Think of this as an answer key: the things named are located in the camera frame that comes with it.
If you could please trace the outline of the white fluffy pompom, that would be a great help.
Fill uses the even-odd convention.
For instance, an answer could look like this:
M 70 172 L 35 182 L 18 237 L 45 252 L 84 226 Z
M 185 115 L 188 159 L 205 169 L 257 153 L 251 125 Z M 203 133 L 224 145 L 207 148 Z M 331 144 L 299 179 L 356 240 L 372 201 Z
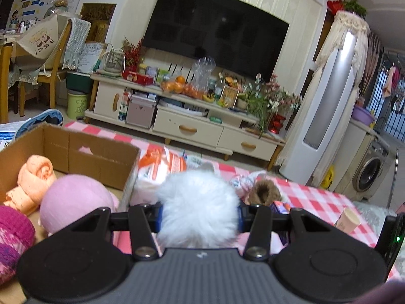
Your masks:
M 170 174 L 156 194 L 163 207 L 157 242 L 161 248 L 219 249 L 239 233 L 239 196 L 206 169 Z

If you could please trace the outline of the pink round plush toy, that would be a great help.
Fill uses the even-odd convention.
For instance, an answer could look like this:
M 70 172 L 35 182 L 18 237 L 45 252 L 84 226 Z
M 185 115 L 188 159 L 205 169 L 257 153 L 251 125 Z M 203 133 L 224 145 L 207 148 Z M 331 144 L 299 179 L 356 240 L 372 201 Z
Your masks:
M 119 199 L 101 182 L 80 174 L 58 178 L 45 193 L 40 204 L 40 225 L 50 235 L 79 220 L 97 208 L 115 212 Z

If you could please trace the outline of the magenta purple knitted hat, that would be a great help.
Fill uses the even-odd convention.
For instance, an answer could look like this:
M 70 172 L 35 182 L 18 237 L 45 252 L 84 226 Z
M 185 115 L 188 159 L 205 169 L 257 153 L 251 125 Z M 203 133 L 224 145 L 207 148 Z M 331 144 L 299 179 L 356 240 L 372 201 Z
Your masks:
M 33 246 L 36 231 L 25 215 L 11 207 L 1 205 L 0 218 L 0 283 L 4 284 L 16 274 L 22 254 Z

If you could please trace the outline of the pink checkered tablecloth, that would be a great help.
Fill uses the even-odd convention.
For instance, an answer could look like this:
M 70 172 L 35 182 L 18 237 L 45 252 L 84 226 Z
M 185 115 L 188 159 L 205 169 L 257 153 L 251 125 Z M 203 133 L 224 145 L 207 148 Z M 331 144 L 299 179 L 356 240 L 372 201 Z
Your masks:
M 143 141 L 129 135 L 122 135 L 113 131 L 104 130 L 81 122 L 69 122 L 65 125 L 69 130 L 84 132 L 90 135 L 105 137 L 116 141 L 125 141 L 138 147 L 141 155 L 147 150 L 161 147 L 158 144 Z M 279 188 L 283 200 L 289 202 L 293 207 L 303 208 L 324 221 L 333 224 L 337 221 L 344 208 L 349 207 L 357 214 L 360 214 L 355 205 L 346 197 L 313 187 L 298 185 L 281 178 L 271 176 L 270 179 Z M 365 244 L 374 247 L 377 244 L 381 231 L 374 231 L 363 216 L 358 216 L 360 225 L 350 235 Z

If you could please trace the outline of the red lantern ornament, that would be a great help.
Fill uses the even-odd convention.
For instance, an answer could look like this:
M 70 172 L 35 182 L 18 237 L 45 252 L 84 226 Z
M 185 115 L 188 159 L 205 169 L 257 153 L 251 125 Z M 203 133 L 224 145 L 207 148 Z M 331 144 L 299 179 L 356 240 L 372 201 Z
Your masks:
M 273 115 L 273 118 L 270 120 L 268 130 L 276 135 L 279 134 L 280 130 L 284 126 L 285 120 L 286 118 L 283 115 L 280 114 Z

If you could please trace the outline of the cream tv cabinet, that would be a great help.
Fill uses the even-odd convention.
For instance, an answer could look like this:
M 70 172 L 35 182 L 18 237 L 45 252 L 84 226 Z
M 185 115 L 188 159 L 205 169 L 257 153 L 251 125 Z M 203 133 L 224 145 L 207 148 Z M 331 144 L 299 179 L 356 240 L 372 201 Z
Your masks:
M 221 108 L 214 103 L 184 95 L 164 92 L 155 85 L 141 86 L 122 78 L 91 75 L 93 88 L 85 120 L 94 119 L 148 133 L 165 140 L 193 145 L 223 155 L 225 160 L 237 153 L 266 162 L 272 169 L 285 145 L 282 138 L 254 129 L 258 120 L 252 115 Z M 156 111 L 150 128 L 126 123 L 132 96 L 156 100 Z

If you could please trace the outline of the green potted plant with flowers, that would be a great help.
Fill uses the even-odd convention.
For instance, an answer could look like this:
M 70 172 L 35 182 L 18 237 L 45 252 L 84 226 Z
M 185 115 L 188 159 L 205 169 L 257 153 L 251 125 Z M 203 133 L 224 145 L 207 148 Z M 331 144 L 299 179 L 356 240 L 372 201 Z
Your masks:
M 258 118 L 255 128 L 259 136 L 268 130 L 270 121 L 276 114 L 295 111 L 302 102 L 302 96 L 280 86 L 277 75 L 271 75 L 269 81 L 265 82 L 261 73 L 256 75 L 253 84 L 249 83 L 244 87 L 238 98 L 247 103 L 248 113 Z

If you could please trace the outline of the pile of oranges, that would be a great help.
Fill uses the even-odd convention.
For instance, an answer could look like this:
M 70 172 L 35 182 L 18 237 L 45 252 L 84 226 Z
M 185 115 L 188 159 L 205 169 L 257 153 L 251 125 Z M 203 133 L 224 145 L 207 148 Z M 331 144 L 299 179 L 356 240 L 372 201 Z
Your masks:
M 175 78 L 165 78 L 161 82 L 160 87 L 166 93 L 183 94 L 187 97 L 199 100 L 206 94 L 204 90 L 196 85 L 187 83 L 182 75 Z

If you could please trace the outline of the red snack box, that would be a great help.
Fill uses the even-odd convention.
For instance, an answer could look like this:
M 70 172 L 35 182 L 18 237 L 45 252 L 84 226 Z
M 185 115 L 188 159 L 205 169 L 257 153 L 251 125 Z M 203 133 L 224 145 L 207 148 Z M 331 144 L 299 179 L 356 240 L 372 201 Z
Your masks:
M 149 86 L 154 84 L 153 77 L 146 74 L 137 73 L 134 71 L 125 71 L 122 73 L 122 77 L 127 81 L 134 82 L 141 86 Z

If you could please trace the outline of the purple plastic basin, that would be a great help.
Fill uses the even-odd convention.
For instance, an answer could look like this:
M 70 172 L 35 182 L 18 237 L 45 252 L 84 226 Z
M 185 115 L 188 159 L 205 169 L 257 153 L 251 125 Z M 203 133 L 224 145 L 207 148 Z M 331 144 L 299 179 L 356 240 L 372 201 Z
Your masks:
M 351 118 L 358 122 L 363 123 L 366 126 L 369 126 L 375 121 L 375 117 L 368 110 L 358 105 L 354 106 Z

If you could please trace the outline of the clear plastic bag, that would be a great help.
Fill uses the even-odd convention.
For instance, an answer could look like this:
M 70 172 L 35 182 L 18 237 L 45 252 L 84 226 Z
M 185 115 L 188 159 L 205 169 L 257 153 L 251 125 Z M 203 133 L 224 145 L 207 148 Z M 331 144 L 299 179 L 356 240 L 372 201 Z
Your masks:
M 211 72 L 216 68 L 216 62 L 212 57 L 204 57 L 198 59 L 192 65 L 192 71 L 194 76 L 192 78 L 192 86 L 198 89 L 200 92 L 205 93 L 208 87 L 208 77 Z

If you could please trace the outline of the black flat television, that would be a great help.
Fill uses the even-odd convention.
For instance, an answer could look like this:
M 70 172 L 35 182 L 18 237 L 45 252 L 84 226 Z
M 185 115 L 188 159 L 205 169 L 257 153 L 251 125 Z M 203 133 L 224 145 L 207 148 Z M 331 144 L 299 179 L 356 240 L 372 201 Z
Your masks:
M 218 67 L 269 79 L 289 25 L 239 0 L 157 0 L 143 44 Z

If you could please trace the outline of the canvas tote bag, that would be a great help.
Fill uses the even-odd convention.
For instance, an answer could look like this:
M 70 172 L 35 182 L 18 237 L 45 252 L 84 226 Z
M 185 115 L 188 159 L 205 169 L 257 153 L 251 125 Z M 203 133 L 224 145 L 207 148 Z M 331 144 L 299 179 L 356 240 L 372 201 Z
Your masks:
M 36 23 L 16 40 L 16 57 L 46 60 L 56 48 L 69 18 L 54 14 Z

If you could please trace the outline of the brown corduroy soft item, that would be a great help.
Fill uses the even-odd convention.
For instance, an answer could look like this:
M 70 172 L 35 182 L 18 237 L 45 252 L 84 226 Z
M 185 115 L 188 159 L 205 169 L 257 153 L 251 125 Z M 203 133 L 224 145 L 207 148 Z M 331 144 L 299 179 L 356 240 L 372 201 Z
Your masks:
M 258 180 L 249 191 L 247 202 L 250 205 L 270 206 L 275 201 L 281 201 L 282 196 L 272 180 Z

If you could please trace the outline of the wooden picture frame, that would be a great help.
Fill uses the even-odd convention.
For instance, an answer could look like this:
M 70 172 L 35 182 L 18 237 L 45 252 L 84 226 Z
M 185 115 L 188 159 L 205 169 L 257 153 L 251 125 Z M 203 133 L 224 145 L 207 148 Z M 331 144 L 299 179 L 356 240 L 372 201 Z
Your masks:
M 220 96 L 220 101 L 223 107 L 234 108 L 238 94 L 238 89 L 231 86 L 224 86 L 224 89 L 222 90 L 222 94 Z

